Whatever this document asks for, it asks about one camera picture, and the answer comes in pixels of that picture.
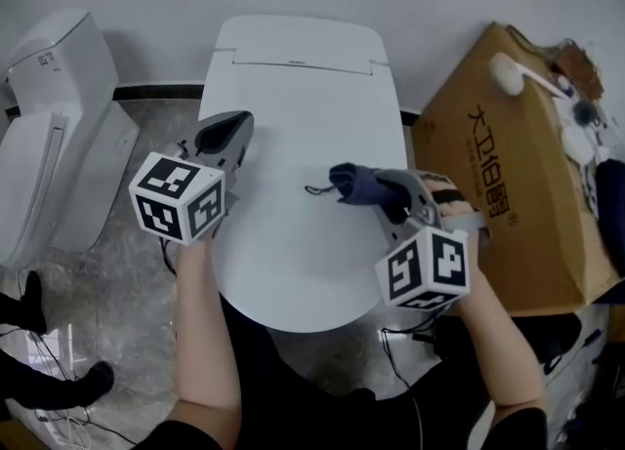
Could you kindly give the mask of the white cleaning brush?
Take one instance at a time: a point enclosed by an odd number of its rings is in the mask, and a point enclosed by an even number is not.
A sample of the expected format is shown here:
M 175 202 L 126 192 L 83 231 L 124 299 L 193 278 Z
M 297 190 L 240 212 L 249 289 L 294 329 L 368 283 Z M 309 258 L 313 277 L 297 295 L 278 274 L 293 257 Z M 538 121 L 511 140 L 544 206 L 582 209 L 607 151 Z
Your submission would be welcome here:
M 495 54 L 489 62 L 489 72 L 494 82 L 511 97 L 519 96 L 524 90 L 524 80 L 530 79 L 553 96 L 569 100 L 561 89 L 507 54 Z

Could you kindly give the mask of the person's right forearm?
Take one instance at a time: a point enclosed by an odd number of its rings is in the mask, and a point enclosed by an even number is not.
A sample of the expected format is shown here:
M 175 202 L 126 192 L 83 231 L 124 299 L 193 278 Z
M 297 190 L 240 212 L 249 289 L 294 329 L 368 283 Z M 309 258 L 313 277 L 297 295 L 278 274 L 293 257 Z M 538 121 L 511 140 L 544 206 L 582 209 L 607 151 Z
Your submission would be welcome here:
M 544 408 L 543 380 L 533 349 L 479 269 L 479 235 L 468 236 L 470 292 L 456 306 L 476 353 L 494 423 L 523 409 Z

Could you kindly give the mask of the brown cardboard box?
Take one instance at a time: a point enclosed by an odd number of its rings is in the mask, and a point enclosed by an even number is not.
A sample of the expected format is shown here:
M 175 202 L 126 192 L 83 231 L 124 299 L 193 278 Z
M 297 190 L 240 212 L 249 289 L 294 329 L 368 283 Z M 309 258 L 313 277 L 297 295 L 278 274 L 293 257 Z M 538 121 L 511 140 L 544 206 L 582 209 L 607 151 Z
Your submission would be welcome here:
M 414 124 L 414 161 L 449 177 L 483 213 L 491 237 L 479 264 L 509 313 L 573 312 L 619 275 L 563 151 L 551 96 L 533 82 L 505 94 L 489 70 L 500 53 L 547 71 L 502 24 L 487 26 Z

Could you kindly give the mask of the person's black clothing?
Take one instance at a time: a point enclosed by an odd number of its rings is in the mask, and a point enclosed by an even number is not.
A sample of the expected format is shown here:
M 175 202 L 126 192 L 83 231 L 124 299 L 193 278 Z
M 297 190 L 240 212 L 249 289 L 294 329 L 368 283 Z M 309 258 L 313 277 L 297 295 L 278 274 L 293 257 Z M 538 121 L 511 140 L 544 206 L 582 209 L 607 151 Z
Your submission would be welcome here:
M 222 309 L 242 388 L 236 450 L 467 450 L 490 402 L 472 354 L 442 361 L 394 398 L 332 395 L 282 360 L 265 327 L 228 302 Z

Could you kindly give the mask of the white round sponge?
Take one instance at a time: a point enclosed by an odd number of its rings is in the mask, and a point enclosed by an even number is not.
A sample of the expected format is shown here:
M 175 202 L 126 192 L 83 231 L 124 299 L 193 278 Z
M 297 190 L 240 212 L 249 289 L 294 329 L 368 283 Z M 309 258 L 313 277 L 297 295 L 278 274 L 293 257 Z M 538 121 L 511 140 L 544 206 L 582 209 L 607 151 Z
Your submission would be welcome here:
M 581 128 L 564 127 L 561 131 L 561 141 L 565 155 L 578 165 L 585 166 L 594 160 L 595 149 Z

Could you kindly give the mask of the person's right hand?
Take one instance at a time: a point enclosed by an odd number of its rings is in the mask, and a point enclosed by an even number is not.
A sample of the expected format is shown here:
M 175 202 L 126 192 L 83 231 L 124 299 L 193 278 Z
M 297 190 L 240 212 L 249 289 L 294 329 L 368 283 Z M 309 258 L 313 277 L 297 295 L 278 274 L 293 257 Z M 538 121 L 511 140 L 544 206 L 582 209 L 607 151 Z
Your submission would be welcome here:
M 472 205 L 447 177 L 426 173 L 420 179 L 430 191 L 443 217 L 459 216 L 473 211 Z

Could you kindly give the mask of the dark navy fabric bundle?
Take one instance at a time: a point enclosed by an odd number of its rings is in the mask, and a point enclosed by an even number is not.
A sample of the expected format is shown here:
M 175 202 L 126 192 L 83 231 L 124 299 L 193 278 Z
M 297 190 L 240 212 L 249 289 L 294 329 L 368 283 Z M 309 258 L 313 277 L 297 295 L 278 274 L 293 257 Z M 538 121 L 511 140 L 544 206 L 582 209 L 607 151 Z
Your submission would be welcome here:
M 625 163 L 607 159 L 595 179 L 602 240 L 616 272 L 625 277 Z

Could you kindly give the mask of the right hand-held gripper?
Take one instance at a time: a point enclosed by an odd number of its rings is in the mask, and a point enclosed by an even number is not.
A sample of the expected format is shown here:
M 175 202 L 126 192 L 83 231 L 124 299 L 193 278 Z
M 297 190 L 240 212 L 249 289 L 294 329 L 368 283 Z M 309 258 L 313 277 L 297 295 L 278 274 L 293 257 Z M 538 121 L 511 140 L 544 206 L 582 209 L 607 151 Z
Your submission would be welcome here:
M 391 250 L 375 265 L 390 307 L 435 310 L 470 293 L 469 234 L 485 231 L 482 213 L 443 217 L 415 170 L 381 169 L 376 180 L 391 191 L 375 212 Z M 410 214 L 426 214 L 424 220 Z

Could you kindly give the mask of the brown crumpled paper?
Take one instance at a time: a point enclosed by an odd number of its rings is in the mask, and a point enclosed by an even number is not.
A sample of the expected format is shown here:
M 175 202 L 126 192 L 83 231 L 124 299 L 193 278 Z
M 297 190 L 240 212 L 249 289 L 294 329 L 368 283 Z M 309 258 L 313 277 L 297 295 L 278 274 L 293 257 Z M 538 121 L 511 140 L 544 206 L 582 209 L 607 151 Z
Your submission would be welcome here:
M 553 58 L 556 73 L 565 76 L 586 100 L 598 102 L 604 87 L 595 64 L 585 50 L 574 41 L 567 41 L 556 51 Z

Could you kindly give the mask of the white tank toilet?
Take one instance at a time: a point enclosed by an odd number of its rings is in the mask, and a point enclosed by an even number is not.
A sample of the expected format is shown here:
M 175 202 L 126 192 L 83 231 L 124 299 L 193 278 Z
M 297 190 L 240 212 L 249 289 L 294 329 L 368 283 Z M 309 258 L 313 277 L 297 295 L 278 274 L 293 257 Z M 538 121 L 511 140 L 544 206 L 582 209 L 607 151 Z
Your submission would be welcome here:
M 93 16 L 54 12 L 11 53 L 20 114 L 0 139 L 0 266 L 98 240 L 140 133 L 113 98 L 118 74 Z

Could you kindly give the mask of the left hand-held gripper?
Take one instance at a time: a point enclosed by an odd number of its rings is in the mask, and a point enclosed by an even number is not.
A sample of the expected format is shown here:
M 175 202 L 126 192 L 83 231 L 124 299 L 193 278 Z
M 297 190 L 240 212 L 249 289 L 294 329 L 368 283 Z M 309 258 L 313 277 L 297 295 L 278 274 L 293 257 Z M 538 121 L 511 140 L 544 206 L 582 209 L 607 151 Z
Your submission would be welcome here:
M 198 122 L 195 147 L 150 152 L 129 185 L 140 228 L 186 246 L 216 228 L 238 201 L 231 189 L 253 132 L 251 112 L 223 112 Z

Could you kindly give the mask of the grey fluffy duster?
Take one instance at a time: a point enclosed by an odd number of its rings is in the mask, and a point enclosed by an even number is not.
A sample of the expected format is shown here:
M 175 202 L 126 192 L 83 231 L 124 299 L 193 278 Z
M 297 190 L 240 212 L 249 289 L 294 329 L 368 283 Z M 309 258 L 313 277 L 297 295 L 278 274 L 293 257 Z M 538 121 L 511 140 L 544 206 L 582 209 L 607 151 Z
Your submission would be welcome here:
M 572 111 L 575 122 L 581 127 L 587 127 L 599 121 L 599 114 L 592 102 L 577 101 L 573 105 Z

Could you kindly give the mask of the black shoe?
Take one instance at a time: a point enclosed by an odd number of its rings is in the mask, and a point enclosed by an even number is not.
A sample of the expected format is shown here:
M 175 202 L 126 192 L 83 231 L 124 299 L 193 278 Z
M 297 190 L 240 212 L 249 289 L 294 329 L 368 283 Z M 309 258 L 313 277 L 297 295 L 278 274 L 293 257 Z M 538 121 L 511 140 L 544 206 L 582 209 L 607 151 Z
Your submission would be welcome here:
M 582 322 L 574 313 L 514 317 L 513 321 L 533 349 L 538 362 L 549 376 L 575 345 Z

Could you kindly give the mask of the person's left forearm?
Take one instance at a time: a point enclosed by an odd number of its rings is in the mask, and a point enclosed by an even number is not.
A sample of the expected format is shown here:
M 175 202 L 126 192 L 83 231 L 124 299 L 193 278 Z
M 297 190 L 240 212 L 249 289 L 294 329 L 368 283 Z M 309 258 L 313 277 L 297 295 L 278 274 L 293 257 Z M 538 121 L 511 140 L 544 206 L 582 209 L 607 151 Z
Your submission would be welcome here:
M 177 253 L 176 389 L 169 418 L 196 427 L 223 450 L 237 443 L 241 388 L 211 257 L 213 236 Z

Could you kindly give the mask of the dark blue cloth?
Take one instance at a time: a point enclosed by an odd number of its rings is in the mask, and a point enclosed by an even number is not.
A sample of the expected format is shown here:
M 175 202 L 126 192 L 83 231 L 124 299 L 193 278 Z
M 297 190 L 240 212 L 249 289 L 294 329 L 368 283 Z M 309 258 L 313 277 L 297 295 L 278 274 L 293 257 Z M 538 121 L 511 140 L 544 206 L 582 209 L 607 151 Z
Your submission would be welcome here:
M 377 169 L 353 163 L 342 163 L 330 168 L 330 186 L 316 187 L 305 185 L 304 190 L 311 195 L 321 195 L 331 191 L 340 193 L 339 203 L 354 206 L 381 206 L 399 202 L 401 197 L 389 186 L 378 181 Z

